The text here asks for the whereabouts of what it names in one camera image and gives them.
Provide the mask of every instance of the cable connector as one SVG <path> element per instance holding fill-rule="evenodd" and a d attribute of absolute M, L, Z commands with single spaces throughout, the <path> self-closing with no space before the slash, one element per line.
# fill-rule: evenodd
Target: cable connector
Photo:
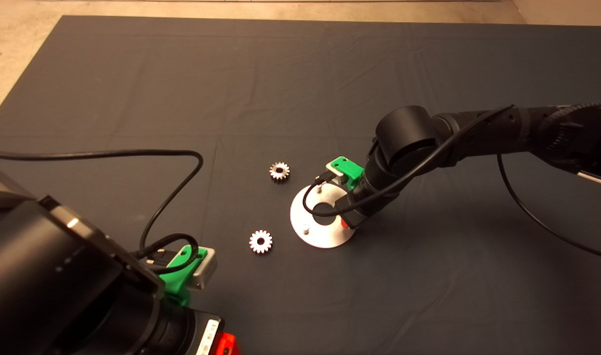
<path fill-rule="evenodd" d="M 316 183 L 316 185 L 320 185 L 320 184 L 324 184 L 325 182 L 331 181 L 333 179 L 335 179 L 336 177 L 338 177 L 335 173 L 333 173 L 333 171 L 327 170 L 324 173 L 316 176 L 316 179 L 314 180 L 314 182 Z"/>
<path fill-rule="evenodd" d="M 152 252 L 149 256 L 147 256 L 147 264 L 149 265 L 157 265 L 161 267 L 167 267 L 171 261 L 176 257 L 177 252 L 158 249 L 157 251 Z"/>

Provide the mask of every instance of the green 3d-printed part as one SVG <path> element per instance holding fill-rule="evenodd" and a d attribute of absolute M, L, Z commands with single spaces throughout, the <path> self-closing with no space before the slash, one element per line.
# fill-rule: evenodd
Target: green 3d-printed part
<path fill-rule="evenodd" d="M 338 157 L 334 159 L 331 162 L 331 166 L 347 177 L 346 187 L 349 189 L 353 189 L 355 186 L 357 186 L 359 178 L 361 178 L 361 173 L 364 171 L 364 168 L 355 164 L 352 160 L 349 160 L 346 157 Z"/>
<path fill-rule="evenodd" d="M 184 246 L 169 263 L 169 265 L 167 265 L 167 267 L 174 267 L 183 264 L 190 257 L 190 252 L 190 245 Z M 206 254 L 208 254 L 206 249 L 199 248 L 197 250 L 197 258 L 190 265 L 176 272 L 160 275 L 160 278 L 165 281 L 165 293 L 167 294 L 167 297 L 173 301 L 176 301 L 181 306 L 188 306 L 188 303 L 190 302 L 190 294 L 184 285 L 187 283 L 188 279 L 193 276 L 193 273 L 202 263 L 202 260 L 204 260 Z"/>

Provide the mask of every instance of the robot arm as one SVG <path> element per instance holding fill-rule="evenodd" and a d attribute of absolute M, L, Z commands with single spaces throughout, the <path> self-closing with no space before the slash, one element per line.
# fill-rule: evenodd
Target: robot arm
<path fill-rule="evenodd" d="M 420 106 L 388 113 L 377 124 L 359 182 L 336 202 L 336 211 L 376 196 L 458 133 L 460 139 L 417 175 L 455 166 L 465 157 L 530 151 L 555 168 L 601 182 L 601 104 L 512 106 L 481 120 L 488 113 L 450 112 L 430 117 Z M 408 181 L 340 216 L 350 228 L 359 226 L 397 198 Z"/>

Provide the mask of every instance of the metal gear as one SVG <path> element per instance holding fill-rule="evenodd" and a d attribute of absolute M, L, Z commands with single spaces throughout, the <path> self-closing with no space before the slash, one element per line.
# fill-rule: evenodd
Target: metal gear
<path fill-rule="evenodd" d="M 269 167 L 269 175 L 275 182 L 284 182 L 289 177 L 289 166 L 284 162 L 277 162 Z"/>
<path fill-rule="evenodd" d="M 250 249 L 257 254 L 264 254 L 271 247 L 272 236 L 267 231 L 255 231 L 250 237 Z"/>

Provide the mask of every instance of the red part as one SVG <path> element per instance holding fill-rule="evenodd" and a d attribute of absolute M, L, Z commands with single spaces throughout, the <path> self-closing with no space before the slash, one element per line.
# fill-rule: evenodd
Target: red part
<path fill-rule="evenodd" d="M 231 333 L 222 333 L 215 355 L 241 355 L 237 338 Z"/>

